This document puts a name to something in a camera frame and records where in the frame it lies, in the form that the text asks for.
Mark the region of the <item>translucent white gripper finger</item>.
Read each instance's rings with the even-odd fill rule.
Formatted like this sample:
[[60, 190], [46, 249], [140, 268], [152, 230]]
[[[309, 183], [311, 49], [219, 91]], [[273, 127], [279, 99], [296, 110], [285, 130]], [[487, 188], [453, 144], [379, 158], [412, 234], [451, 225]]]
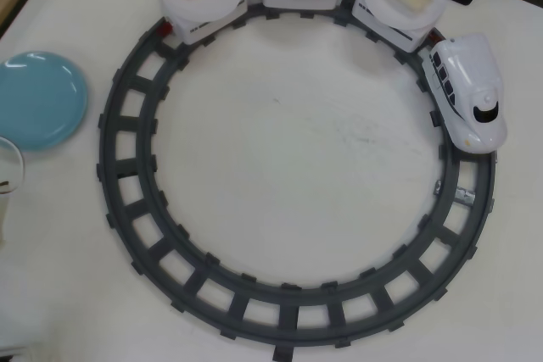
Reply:
[[21, 187], [25, 179], [25, 160], [19, 148], [5, 137], [1, 137], [1, 243], [3, 243], [3, 224], [8, 211], [8, 203], [13, 193]]

